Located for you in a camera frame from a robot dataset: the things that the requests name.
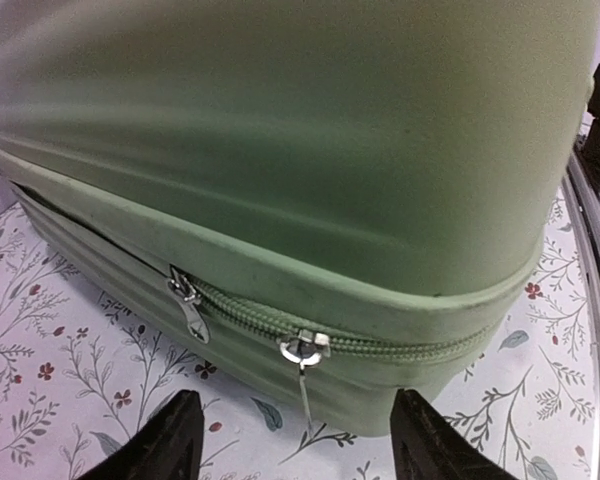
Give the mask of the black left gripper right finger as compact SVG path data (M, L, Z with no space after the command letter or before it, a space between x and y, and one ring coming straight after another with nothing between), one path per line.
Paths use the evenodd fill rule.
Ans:
M390 433L397 480L511 480L415 390L396 393Z

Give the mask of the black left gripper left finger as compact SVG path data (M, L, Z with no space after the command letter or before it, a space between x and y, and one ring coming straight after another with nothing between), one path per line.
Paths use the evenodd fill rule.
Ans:
M117 452L80 480L196 480L205 418L199 393L181 390Z

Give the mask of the green hard-shell suitcase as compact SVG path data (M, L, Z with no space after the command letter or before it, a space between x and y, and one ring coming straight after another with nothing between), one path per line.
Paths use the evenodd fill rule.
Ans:
M82 273L334 428L435 398L535 269L596 1L0 1L0 175Z

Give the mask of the floral white table mat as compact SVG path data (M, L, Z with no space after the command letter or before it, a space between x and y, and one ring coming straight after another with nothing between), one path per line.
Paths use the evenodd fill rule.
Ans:
M574 226L557 196L520 299L435 406L520 479L600 479L596 347ZM393 477L388 439L307 429L87 281L20 207L0 214L0 479L75 479L182 389L201 395L205 479Z

